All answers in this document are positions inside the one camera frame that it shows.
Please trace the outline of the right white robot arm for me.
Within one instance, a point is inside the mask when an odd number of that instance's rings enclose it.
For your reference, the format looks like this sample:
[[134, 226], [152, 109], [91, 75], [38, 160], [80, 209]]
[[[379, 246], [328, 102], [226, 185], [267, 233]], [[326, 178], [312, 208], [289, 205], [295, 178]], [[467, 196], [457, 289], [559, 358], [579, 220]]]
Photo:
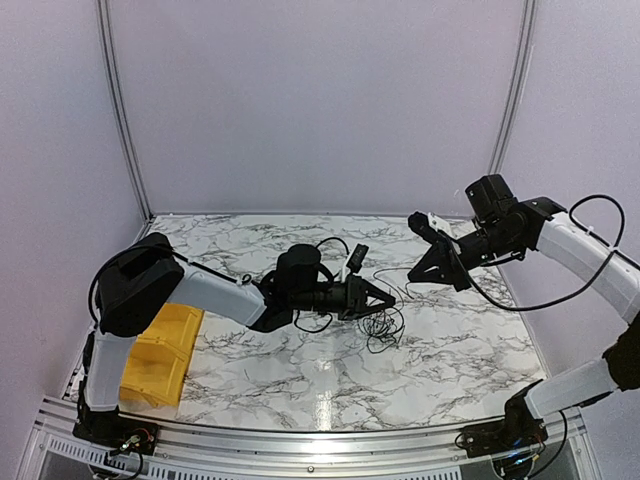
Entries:
[[581, 224], [572, 209], [548, 197], [520, 201], [499, 174], [485, 175], [465, 194], [474, 212], [472, 233], [451, 237], [437, 220], [415, 212], [410, 230], [428, 251], [409, 271], [412, 283], [475, 288], [470, 272], [522, 259], [529, 251], [557, 262], [594, 290], [626, 323], [626, 330], [600, 358], [537, 381], [506, 401], [504, 417], [494, 427], [464, 430], [469, 451], [496, 442], [503, 449], [543, 440], [543, 420], [576, 406], [589, 406], [615, 391], [639, 387], [639, 264]]

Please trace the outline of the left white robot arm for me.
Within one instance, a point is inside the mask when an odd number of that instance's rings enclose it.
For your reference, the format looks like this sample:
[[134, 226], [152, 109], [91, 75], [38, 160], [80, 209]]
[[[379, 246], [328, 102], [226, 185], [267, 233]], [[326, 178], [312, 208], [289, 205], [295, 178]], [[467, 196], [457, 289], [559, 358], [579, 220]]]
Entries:
[[292, 324], [297, 312], [359, 320], [396, 303], [393, 295], [359, 276], [366, 252], [366, 246], [358, 246], [347, 259], [346, 273], [335, 276], [318, 247], [295, 244], [260, 280], [235, 279], [190, 261], [160, 233], [114, 255], [96, 273], [88, 294], [94, 328], [83, 351], [75, 435], [116, 445], [129, 432], [153, 428], [121, 417], [118, 396], [135, 339], [165, 305], [194, 307], [260, 333]]

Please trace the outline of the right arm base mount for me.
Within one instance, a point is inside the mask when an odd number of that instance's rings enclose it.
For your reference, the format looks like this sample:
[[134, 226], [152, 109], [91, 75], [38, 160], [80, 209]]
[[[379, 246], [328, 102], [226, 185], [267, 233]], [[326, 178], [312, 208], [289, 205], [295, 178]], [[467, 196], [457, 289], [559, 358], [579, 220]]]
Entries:
[[498, 479], [529, 479], [546, 450], [548, 433], [544, 423], [512, 435], [504, 420], [469, 425], [461, 429], [454, 445], [469, 459], [489, 456]]

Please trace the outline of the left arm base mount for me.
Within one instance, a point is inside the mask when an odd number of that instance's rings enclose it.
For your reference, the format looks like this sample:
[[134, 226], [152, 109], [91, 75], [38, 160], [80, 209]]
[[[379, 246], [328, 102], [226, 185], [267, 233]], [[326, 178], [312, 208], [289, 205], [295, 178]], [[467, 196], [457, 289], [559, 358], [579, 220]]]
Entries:
[[107, 459], [132, 454], [138, 463], [122, 479], [138, 479], [144, 469], [144, 456], [154, 453], [158, 441], [159, 425], [154, 422], [122, 416], [116, 407], [109, 411], [94, 411], [85, 404], [78, 404], [77, 420], [73, 435], [81, 440], [108, 448]]

